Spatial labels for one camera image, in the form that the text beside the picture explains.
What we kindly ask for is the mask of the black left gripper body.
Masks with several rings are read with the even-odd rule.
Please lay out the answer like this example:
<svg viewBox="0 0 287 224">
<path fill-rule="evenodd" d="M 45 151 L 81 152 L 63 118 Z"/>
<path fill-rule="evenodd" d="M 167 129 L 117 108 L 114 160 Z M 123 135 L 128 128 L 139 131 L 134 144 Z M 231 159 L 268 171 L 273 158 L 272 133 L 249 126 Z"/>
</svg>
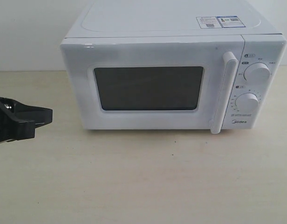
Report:
<svg viewBox="0 0 287 224">
<path fill-rule="evenodd" d="M 0 97 L 0 144 L 16 141 L 15 106 L 17 101 Z"/>
</svg>

